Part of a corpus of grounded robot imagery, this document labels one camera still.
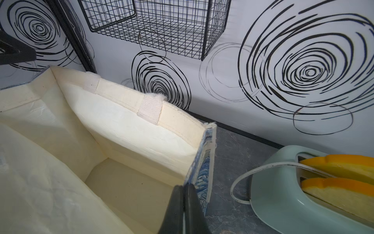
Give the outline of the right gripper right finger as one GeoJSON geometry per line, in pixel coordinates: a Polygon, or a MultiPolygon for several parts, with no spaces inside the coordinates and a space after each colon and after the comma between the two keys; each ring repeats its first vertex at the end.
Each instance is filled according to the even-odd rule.
{"type": "Polygon", "coordinates": [[[193,184],[185,185],[185,233],[211,234],[193,184]]]}

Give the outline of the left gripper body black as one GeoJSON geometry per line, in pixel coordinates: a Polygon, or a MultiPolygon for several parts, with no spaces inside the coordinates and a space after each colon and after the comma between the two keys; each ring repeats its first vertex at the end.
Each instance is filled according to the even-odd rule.
{"type": "Polygon", "coordinates": [[[1,31],[1,65],[29,62],[36,59],[35,49],[1,31]]]}

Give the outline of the canvas starry night tote bag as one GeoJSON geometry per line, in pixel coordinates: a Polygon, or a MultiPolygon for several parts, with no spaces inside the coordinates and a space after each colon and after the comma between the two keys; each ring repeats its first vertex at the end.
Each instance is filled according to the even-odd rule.
{"type": "Polygon", "coordinates": [[[1,233],[158,234],[175,186],[210,200],[214,123],[53,66],[1,89],[1,233]]]}

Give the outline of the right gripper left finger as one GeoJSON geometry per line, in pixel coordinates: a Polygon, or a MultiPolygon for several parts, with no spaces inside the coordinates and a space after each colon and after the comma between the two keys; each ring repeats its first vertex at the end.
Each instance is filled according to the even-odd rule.
{"type": "Polygon", "coordinates": [[[184,228],[184,188],[173,188],[159,234],[182,234],[184,228]]]}

